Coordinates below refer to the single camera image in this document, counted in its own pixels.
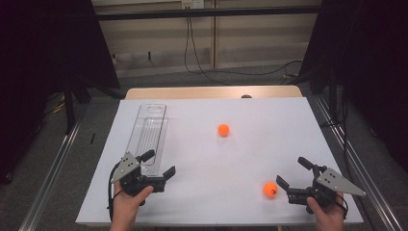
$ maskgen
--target wooden table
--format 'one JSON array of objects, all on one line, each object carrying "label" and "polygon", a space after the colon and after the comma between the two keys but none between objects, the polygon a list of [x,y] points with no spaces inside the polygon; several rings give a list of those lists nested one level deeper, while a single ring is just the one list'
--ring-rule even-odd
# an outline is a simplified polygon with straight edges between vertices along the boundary
[{"label": "wooden table", "polygon": [[297,86],[228,86],[130,89],[126,99],[196,99],[196,98],[302,97]]}]

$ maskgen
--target human hand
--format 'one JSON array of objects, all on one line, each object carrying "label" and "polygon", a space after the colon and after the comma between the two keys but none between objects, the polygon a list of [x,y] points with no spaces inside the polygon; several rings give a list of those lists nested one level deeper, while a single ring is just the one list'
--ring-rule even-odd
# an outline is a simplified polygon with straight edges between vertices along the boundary
[{"label": "human hand", "polygon": [[115,194],[118,193],[118,195],[114,199],[111,231],[130,230],[135,223],[140,204],[153,192],[154,188],[148,186],[135,196],[128,195],[122,190],[120,182],[115,182]]},{"label": "human hand", "polygon": [[[343,194],[338,192],[336,201],[341,205],[343,205],[342,197]],[[313,197],[308,197],[307,203],[309,204],[310,209],[316,215],[316,229],[318,231],[343,231],[344,211],[340,206],[333,204],[328,208],[322,209]]]}]

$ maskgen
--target robotic arm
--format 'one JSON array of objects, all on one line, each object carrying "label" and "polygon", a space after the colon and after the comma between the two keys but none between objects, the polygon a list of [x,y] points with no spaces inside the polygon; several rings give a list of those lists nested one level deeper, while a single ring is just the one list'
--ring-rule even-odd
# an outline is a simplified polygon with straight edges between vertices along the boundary
[{"label": "robotic arm", "polygon": [[125,193],[135,196],[139,194],[147,186],[154,188],[153,193],[162,193],[165,191],[165,185],[168,179],[170,179],[176,173],[176,167],[169,168],[163,176],[148,177],[141,174],[141,162],[147,162],[150,158],[154,157],[155,151],[148,150],[144,154],[138,157],[134,157],[131,153],[127,152],[122,157],[119,163],[112,169],[110,182],[108,185],[108,202],[109,212],[112,217],[114,215],[114,198],[112,198],[112,184],[119,181],[122,189]]},{"label": "robotic arm", "polygon": [[348,211],[347,203],[345,202],[346,207],[344,207],[336,202],[337,192],[360,196],[366,195],[366,192],[360,190],[332,168],[313,165],[304,157],[299,157],[297,161],[306,169],[312,170],[314,175],[312,186],[306,189],[293,189],[279,175],[276,176],[276,183],[286,191],[290,204],[305,205],[306,211],[309,214],[313,212],[307,204],[307,197],[313,197],[322,208],[327,208],[334,204],[340,206],[344,210],[345,218]]}]

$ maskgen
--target transparent box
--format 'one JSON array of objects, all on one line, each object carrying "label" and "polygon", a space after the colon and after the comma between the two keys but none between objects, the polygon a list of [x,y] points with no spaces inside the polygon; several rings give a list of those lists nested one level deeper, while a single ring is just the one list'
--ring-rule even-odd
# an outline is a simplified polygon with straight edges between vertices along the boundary
[{"label": "transparent box", "polygon": [[126,152],[137,157],[150,149],[155,151],[154,157],[141,163],[141,174],[143,175],[155,176],[159,173],[167,124],[165,104],[143,104],[140,106]]}]

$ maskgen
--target wall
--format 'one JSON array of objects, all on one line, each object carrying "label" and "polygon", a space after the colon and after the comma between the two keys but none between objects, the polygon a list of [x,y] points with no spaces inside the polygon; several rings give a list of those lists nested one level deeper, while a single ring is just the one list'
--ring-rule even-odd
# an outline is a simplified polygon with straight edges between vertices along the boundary
[{"label": "wall", "polygon": [[[320,0],[206,0],[205,8],[255,8],[319,5]],[[181,1],[94,0],[97,13],[179,10]],[[193,38],[203,69],[302,60],[315,14],[192,18]],[[186,18],[101,21],[119,77],[185,71]],[[198,69],[191,39],[189,69]]]}]

